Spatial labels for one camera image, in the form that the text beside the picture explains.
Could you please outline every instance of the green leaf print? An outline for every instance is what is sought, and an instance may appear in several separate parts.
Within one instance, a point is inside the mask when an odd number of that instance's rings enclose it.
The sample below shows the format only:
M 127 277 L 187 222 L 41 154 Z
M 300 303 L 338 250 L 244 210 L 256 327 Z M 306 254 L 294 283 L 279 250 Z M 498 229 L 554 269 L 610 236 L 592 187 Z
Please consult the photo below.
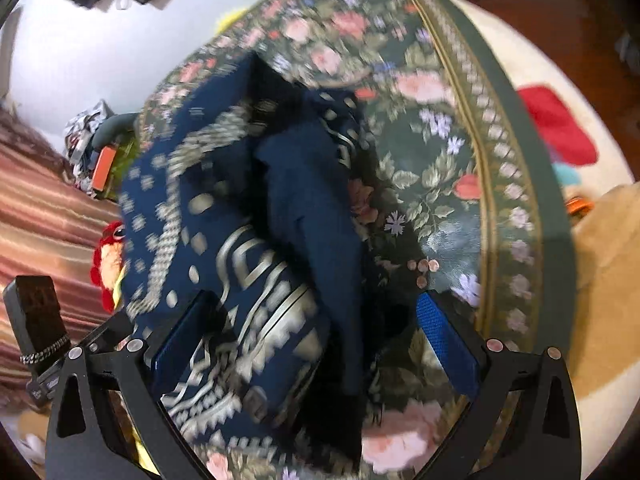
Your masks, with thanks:
M 455 211 L 455 209 L 453 209 L 452 207 L 449 207 L 448 205 L 439 205 L 436 208 L 436 211 L 434 211 L 433 213 L 438 218 L 446 218 L 447 216 L 449 216 L 454 211 Z
M 440 67 L 440 61 L 438 60 L 438 55 L 434 52 L 430 56 L 427 56 L 425 62 L 425 68 L 437 69 Z
M 413 222 L 422 212 L 422 204 L 420 202 L 411 202 L 406 210 L 406 218 L 409 222 Z
M 394 176 L 394 172 L 396 170 L 396 165 L 394 164 L 393 159 L 391 158 L 391 153 L 387 152 L 382 160 L 380 160 L 380 165 L 378 167 L 378 178 L 380 180 L 391 180 Z
M 424 352 L 426 338 L 422 330 L 416 330 L 414 336 L 411 338 L 411 344 L 409 346 L 409 357 L 411 361 L 420 365 L 422 363 L 422 353 Z
M 378 51 L 372 48 L 363 48 L 360 51 L 360 59 L 366 64 L 382 63 L 383 61 Z
M 240 471 L 242 469 L 242 462 L 244 461 L 244 457 L 242 456 L 242 453 L 239 450 L 233 449 L 230 452 L 230 456 L 231 456 L 231 463 L 238 471 Z
M 322 0 L 316 5 L 318 16 L 323 20 L 330 18 L 334 13 L 335 0 Z
M 436 187 L 440 183 L 440 172 L 434 166 L 429 166 L 422 172 L 422 185 L 426 189 Z
M 412 184 L 415 184 L 416 182 L 418 182 L 418 179 L 419 177 L 415 173 L 412 173 L 411 171 L 401 170 L 401 171 L 396 171 L 396 174 L 394 174 L 393 178 L 391 179 L 391 182 L 398 189 L 404 189 L 405 187 L 409 187 Z
M 426 238 L 432 232 L 433 232 L 433 227 L 431 227 L 430 225 L 425 225 L 422 229 L 420 229 L 420 232 L 418 232 L 418 241 L 422 240 L 423 238 Z
M 381 46 L 386 43 L 386 36 L 384 34 L 365 34 L 364 44 L 367 48 L 373 50 L 379 50 Z
M 414 44 L 405 51 L 404 62 L 407 68 L 423 68 L 427 64 L 427 58 L 424 55 L 420 43 L 415 41 Z
M 382 200 L 388 203 L 390 206 L 395 206 L 396 204 L 404 203 L 403 200 L 400 200 L 400 196 L 395 189 L 391 189 L 390 187 L 385 187 L 380 194 Z
M 258 456 L 249 455 L 246 457 L 245 470 L 249 470 L 256 477 L 274 474 L 276 468 L 269 462 L 260 459 Z
M 414 229 L 421 229 L 429 221 L 429 212 L 426 211 L 418 216 L 418 219 L 414 222 Z
M 344 72 L 359 72 L 364 68 L 364 64 L 359 57 L 348 57 L 342 60 L 340 68 Z
M 444 148 L 436 158 L 434 165 L 440 173 L 444 174 L 444 182 L 456 176 L 456 159 L 453 155 L 449 155 L 449 153 L 445 152 Z
M 387 113 L 389 120 L 392 122 L 395 121 L 398 118 L 398 115 L 400 114 L 401 111 L 402 110 L 398 107 L 389 108 L 389 111 Z
M 427 193 L 427 196 L 425 197 L 424 201 L 427 204 L 433 204 L 438 199 L 439 196 L 440 196 L 440 188 L 437 187 L 433 191 L 430 191 Z
M 412 374 L 406 368 L 398 368 L 398 373 L 400 378 L 404 384 L 406 384 L 409 388 L 416 388 L 422 385 L 420 379 Z

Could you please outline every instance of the floral fabric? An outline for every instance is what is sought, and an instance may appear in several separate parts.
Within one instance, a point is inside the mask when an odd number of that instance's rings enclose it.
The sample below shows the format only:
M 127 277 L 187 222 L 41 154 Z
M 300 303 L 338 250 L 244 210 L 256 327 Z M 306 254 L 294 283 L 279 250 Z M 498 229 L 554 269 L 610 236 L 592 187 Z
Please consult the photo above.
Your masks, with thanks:
M 286 79 L 354 89 L 366 118 L 349 139 L 366 153 L 351 161 L 354 225 L 392 301 L 413 307 L 427 288 L 452 289 L 484 336 L 530 351 L 543 301 L 530 172 L 548 161 L 527 165 L 502 95 L 440 0 L 263 0 L 159 85 L 140 114 L 142 149 L 171 133 L 194 89 L 251 49 Z M 412 478 L 456 416 L 420 330 L 388 349 L 372 394 L 385 411 L 364 430 L 360 477 Z M 250 446 L 196 452 L 218 480 L 319 475 Z

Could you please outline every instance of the navy blue cloth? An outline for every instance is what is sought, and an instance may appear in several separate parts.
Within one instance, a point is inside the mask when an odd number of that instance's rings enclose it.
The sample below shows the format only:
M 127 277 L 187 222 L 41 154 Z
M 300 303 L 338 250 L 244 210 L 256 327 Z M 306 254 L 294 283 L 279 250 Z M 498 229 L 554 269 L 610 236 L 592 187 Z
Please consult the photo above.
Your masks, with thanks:
M 124 181 L 134 336 L 201 290 L 212 298 L 206 336 L 162 397 L 191 444 L 287 449 L 282 435 L 330 332 L 342 393 L 362 392 L 362 245 L 347 192 L 354 102 L 284 81 L 251 54 L 193 91 Z
M 475 399 L 478 394 L 478 363 L 428 293 L 418 297 L 418 325 L 427 336 L 452 386 L 459 394 Z

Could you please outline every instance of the red plush toy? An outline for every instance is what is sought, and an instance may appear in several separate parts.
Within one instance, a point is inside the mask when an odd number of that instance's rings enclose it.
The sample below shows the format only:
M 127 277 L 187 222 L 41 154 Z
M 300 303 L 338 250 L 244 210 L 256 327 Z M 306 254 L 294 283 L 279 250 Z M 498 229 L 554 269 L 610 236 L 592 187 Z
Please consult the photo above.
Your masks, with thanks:
M 102 290 L 102 307 L 113 312 L 113 289 L 122 270 L 122 249 L 124 248 L 124 224 L 112 222 L 102 232 L 102 238 L 94 251 L 94 266 L 91 281 Z

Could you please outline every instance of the white wall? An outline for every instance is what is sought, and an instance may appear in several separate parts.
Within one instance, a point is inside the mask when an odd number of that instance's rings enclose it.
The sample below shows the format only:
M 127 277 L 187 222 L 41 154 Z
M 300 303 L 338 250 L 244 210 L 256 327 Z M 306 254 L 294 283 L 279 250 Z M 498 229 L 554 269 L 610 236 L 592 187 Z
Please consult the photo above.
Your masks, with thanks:
M 101 98 L 139 110 L 156 84 L 213 34 L 220 16 L 256 0 L 153 0 L 87 10 L 68 0 L 21 0 L 10 96 L 25 122 L 62 148 L 62 128 Z

